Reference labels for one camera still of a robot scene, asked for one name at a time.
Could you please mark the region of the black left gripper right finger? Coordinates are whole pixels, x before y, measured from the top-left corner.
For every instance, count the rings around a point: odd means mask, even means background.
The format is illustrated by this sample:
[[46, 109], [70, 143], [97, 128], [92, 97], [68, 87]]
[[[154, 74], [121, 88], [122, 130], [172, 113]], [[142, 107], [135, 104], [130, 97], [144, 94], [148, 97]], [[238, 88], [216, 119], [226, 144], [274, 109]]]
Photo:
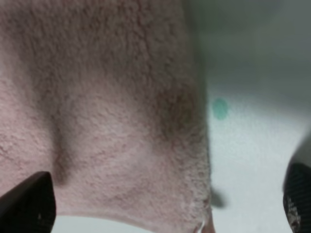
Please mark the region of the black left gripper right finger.
[[293, 233], [311, 232], [311, 168], [292, 164], [284, 186], [283, 206]]

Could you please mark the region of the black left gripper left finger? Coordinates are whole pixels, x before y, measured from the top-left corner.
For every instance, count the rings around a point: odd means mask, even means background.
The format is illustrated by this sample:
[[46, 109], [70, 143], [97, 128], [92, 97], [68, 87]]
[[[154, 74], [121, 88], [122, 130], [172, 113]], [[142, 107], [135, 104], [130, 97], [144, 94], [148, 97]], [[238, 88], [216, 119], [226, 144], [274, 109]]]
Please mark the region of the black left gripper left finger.
[[51, 174], [33, 174], [0, 197], [0, 233], [51, 233], [56, 201]]

